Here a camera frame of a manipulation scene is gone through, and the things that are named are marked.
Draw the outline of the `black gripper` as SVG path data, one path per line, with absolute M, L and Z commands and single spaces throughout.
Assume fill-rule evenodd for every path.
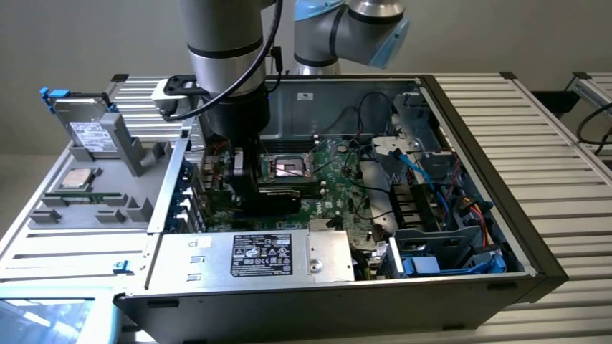
M 206 117 L 211 131 L 230 144 L 226 181 L 239 197 L 239 208 L 244 214 L 260 215 L 264 203 L 258 187 L 260 132 L 271 118 L 267 89 L 228 97 L 207 111 Z

